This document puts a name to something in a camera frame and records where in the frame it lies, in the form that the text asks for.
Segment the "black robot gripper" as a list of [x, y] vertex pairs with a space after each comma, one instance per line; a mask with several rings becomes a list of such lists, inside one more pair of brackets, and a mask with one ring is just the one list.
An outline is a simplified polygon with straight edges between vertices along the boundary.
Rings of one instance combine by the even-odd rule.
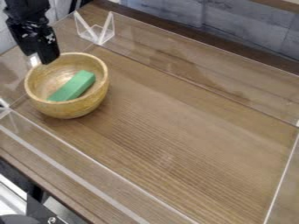
[[4, 3], [5, 24], [24, 55], [37, 53], [41, 63], [50, 64], [60, 57], [60, 48], [45, 16], [49, 0], [4, 0]]

